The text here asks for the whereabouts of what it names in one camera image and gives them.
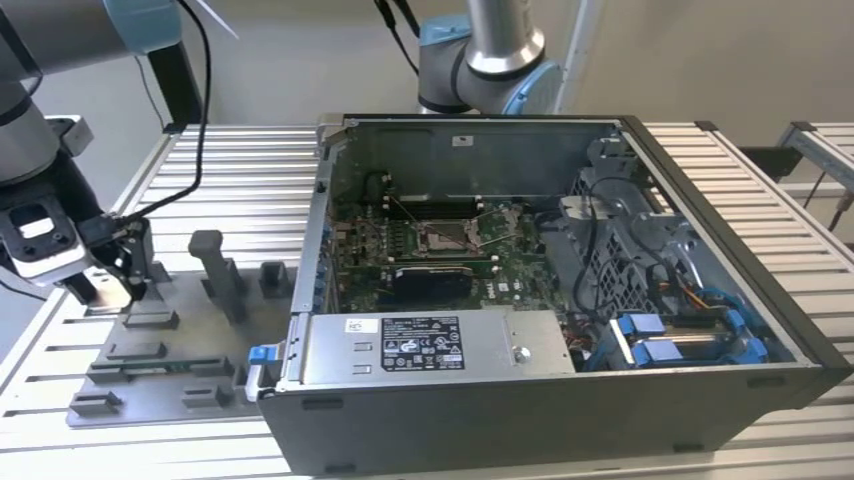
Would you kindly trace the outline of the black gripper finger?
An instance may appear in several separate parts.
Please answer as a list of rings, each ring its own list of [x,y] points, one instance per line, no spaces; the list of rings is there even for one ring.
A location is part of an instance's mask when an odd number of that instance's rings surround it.
[[[94,302],[94,284],[85,273],[77,273],[65,280],[65,287],[82,305]]]
[[[139,301],[146,296],[153,283],[154,243],[151,235],[151,222],[146,217],[137,220],[130,227],[129,237],[131,251],[131,298]]]

